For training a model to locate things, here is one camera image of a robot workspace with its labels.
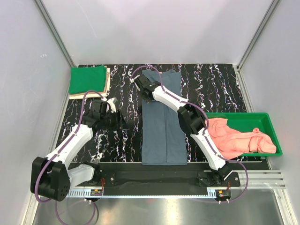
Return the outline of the blue-grey t-shirt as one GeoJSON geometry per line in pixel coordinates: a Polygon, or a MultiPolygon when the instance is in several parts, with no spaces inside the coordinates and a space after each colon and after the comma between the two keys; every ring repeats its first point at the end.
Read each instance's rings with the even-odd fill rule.
{"type": "Polygon", "coordinates": [[[185,133],[177,112],[157,101],[142,102],[142,164],[187,164],[185,133]]]}

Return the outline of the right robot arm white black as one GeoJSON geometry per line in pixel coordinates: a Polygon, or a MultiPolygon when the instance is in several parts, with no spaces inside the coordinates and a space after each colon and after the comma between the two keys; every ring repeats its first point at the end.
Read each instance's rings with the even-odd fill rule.
{"type": "Polygon", "coordinates": [[[204,111],[195,103],[171,92],[162,83],[151,82],[144,75],[131,78],[130,82],[135,84],[146,102],[158,101],[177,113],[181,130],[195,140],[209,163],[212,172],[207,177],[207,181],[212,181],[219,186],[225,185],[233,170],[208,132],[209,120],[204,111]]]}

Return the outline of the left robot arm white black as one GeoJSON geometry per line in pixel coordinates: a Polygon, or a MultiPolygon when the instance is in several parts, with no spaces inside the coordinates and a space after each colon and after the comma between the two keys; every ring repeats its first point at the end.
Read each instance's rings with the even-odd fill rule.
{"type": "Polygon", "coordinates": [[[81,148],[102,130],[128,128],[121,110],[116,107],[117,98],[93,100],[88,110],[82,110],[78,125],[67,138],[46,157],[34,159],[31,168],[30,191],[40,203],[50,200],[61,202],[69,190],[88,182],[95,186],[101,181],[99,165],[81,163],[70,169],[73,158],[81,148]]]}

